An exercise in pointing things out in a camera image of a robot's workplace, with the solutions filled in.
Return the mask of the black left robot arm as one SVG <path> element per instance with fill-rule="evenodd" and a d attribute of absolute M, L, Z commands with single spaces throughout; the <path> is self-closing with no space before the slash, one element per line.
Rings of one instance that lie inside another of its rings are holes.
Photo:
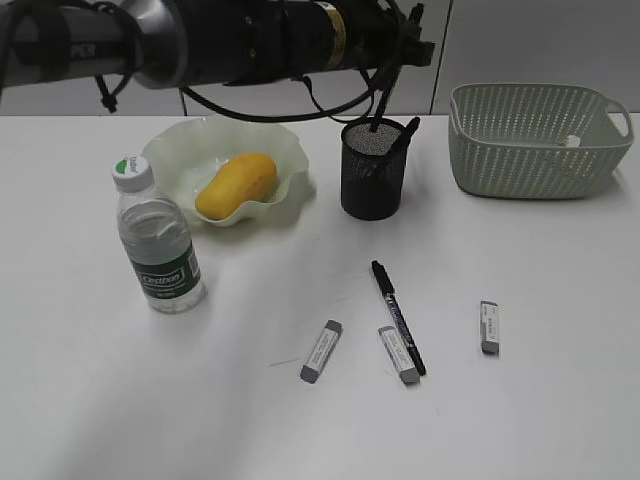
<path fill-rule="evenodd" d="M 424 67 L 423 8 L 391 1 L 5 1 L 5 88 L 120 75 L 149 89 Z"/>

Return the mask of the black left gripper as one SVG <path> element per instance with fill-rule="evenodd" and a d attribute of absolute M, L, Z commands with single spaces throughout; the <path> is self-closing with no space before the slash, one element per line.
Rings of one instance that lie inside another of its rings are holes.
<path fill-rule="evenodd" d="M 371 85 L 376 90 L 393 84 L 405 66 L 431 65 L 434 43 L 421 39 L 423 1 L 414 1 L 408 14 L 396 1 L 345 1 L 344 13 L 356 65 L 375 70 Z"/>

